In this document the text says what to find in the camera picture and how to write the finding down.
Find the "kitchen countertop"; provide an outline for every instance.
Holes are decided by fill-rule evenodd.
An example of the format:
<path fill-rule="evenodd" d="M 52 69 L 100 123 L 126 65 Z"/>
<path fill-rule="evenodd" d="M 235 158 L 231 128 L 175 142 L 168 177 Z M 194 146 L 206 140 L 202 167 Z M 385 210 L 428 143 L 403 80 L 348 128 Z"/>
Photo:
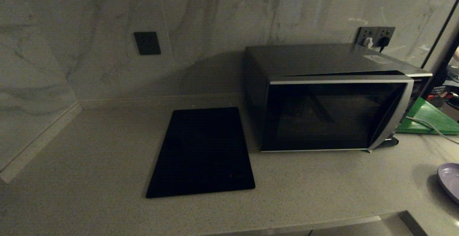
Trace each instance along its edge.
<path fill-rule="evenodd" d="M 205 235 L 403 210 L 428 235 L 459 234 L 459 205 L 436 176 L 441 164 L 459 162 L 459 146 L 440 136 L 397 134 L 399 145 L 371 154 L 260 153 L 237 95 L 83 106 L 0 184 L 0 235 Z M 231 106 L 241 110 L 256 188 L 146 199 L 172 111 Z"/>

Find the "power cord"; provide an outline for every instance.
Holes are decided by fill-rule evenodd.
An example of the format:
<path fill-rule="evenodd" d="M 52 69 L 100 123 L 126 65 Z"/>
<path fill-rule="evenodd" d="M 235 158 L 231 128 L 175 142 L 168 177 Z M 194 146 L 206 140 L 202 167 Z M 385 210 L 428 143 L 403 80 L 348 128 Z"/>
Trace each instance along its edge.
<path fill-rule="evenodd" d="M 379 53 L 382 52 L 382 50 L 384 49 L 385 46 L 389 45 L 390 41 L 391 41 L 391 39 L 389 37 L 383 37 L 383 38 L 379 39 L 378 44 L 381 46 L 381 48 L 379 49 Z"/>
<path fill-rule="evenodd" d="M 421 125 L 424 125 L 424 126 L 426 126 L 426 124 L 427 124 L 430 128 L 433 128 L 442 137 L 448 139 L 449 141 L 451 141 L 453 143 L 457 143 L 459 145 L 459 142 L 452 140 L 451 138 L 447 137 L 446 135 L 443 135 L 443 133 L 440 132 L 437 128 L 435 128 L 431 123 L 429 123 L 429 122 L 427 122 L 425 120 L 421 120 L 421 119 L 417 119 L 417 118 L 413 118 L 413 117 L 405 117 L 405 118 L 408 118 L 410 120 L 416 121 L 416 122 L 418 122 L 418 123 L 420 123 Z"/>

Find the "microwave oven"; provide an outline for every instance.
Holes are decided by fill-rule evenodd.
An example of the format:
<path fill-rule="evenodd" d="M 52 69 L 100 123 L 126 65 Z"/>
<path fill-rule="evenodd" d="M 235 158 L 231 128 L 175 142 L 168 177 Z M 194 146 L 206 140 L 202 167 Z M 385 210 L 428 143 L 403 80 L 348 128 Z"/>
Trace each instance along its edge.
<path fill-rule="evenodd" d="M 243 61 L 245 103 L 261 151 L 394 145 L 431 76 L 352 43 L 246 47 Z"/>

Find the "black cooktop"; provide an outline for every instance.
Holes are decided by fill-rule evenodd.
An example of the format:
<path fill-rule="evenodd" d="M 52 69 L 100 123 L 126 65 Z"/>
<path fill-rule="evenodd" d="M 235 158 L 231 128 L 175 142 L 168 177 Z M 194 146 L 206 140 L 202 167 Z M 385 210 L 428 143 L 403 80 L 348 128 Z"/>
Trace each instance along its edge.
<path fill-rule="evenodd" d="M 238 108 L 174 111 L 147 198 L 254 188 Z"/>

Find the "plate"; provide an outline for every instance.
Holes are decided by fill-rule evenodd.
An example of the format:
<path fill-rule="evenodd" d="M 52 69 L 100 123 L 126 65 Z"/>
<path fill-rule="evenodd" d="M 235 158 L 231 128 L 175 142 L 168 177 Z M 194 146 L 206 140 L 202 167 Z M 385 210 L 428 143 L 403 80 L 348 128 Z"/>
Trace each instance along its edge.
<path fill-rule="evenodd" d="M 438 167 L 441 187 L 459 204 L 459 164 L 442 164 Z"/>

